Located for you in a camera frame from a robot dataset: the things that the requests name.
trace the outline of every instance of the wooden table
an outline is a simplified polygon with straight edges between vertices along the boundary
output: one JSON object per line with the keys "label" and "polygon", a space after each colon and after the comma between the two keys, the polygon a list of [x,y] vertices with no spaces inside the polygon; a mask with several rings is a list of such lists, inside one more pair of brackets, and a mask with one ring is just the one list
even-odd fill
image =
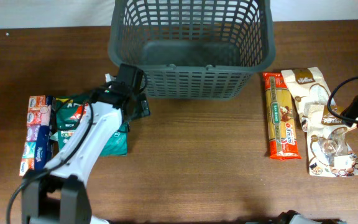
{"label": "wooden table", "polygon": [[[277,55],[267,71],[319,67],[333,90],[358,75],[358,21],[275,23]],[[108,27],[0,30],[0,223],[21,182],[29,95],[68,95],[116,74]],[[347,106],[358,82],[341,90]],[[269,159],[264,89],[254,75],[231,101],[150,99],[152,116],[133,122],[126,157],[103,157],[88,182],[93,213],[112,220],[258,220],[289,209],[308,218],[358,223],[358,176],[312,177],[302,160]],[[347,135],[358,155],[358,130]],[[21,217],[20,198],[12,220]]]}

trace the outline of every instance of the brown and white package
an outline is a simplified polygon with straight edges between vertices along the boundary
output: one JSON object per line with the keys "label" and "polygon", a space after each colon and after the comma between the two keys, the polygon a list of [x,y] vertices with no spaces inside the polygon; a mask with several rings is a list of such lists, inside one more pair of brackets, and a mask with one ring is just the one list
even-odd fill
{"label": "brown and white package", "polygon": [[302,130],[306,132],[310,105],[326,105],[331,92],[323,74],[317,67],[284,70],[282,74],[284,82],[295,100]]}
{"label": "brown and white package", "polygon": [[[337,113],[342,108],[332,106]],[[345,141],[348,128],[334,117],[324,105],[310,105],[308,113],[309,174],[320,177],[349,177],[358,175],[358,158]]]}

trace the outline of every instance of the food package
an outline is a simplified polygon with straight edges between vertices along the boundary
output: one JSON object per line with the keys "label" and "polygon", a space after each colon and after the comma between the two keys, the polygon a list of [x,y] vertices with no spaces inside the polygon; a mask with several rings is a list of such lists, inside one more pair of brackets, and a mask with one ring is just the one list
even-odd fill
{"label": "food package", "polygon": [[[72,98],[72,96],[61,96],[57,98],[57,107],[64,101]],[[57,131],[57,141],[59,150],[68,142],[74,135],[75,129],[72,128],[77,123],[81,116],[82,104],[89,98],[88,95],[76,96],[73,100],[63,105],[56,114],[58,129],[66,129],[64,131]],[[119,131],[116,131],[104,146],[100,156],[124,156],[127,154],[127,124],[121,125]]]}
{"label": "food package", "polygon": [[282,71],[284,82],[295,100],[302,130],[308,129],[308,112],[311,105],[326,105],[331,92],[317,67]]}
{"label": "food package", "polygon": [[[332,106],[340,114],[342,108]],[[345,141],[348,128],[324,105],[310,105],[307,145],[309,174],[320,177],[358,175],[358,158]]]}
{"label": "food package", "polygon": [[20,176],[29,169],[42,170],[52,158],[53,142],[50,136],[54,103],[55,99],[52,96],[30,96],[27,109],[27,136],[19,170]]}
{"label": "food package", "polygon": [[292,98],[280,73],[264,73],[271,159],[301,159],[296,141]]}

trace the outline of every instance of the gray basket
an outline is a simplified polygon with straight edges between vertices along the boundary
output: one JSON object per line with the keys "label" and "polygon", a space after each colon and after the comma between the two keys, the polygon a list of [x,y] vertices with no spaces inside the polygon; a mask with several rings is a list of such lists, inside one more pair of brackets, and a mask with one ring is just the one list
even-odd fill
{"label": "gray basket", "polygon": [[270,1],[116,1],[109,56],[144,70],[148,96],[229,100],[274,60]]}

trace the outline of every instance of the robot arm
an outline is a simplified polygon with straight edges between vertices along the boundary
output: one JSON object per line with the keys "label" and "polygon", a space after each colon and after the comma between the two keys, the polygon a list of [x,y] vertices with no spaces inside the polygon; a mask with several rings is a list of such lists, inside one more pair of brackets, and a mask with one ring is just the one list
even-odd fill
{"label": "robot arm", "polygon": [[[121,124],[150,115],[140,89],[143,77],[142,70],[121,65],[115,81],[92,91],[86,114],[63,149],[44,170],[29,170],[23,177],[22,223],[108,223],[92,216],[85,186],[104,145]],[[47,193],[56,190],[61,198],[50,198]]]}

